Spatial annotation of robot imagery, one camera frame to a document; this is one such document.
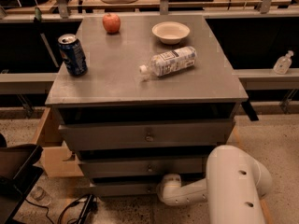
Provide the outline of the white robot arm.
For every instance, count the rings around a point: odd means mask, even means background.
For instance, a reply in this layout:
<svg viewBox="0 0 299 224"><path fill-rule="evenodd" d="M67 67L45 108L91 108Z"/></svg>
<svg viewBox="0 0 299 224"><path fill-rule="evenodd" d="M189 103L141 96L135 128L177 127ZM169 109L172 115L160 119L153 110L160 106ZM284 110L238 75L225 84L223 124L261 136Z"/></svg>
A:
<svg viewBox="0 0 299 224"><path fill-rule="evenodd" d="M205 178L183 185L179 175L165 175L157 195L170 206L206 202L210 224L266 224L260 200L271 188L272 176L262 163L223 145L209 154Z"/></svg>

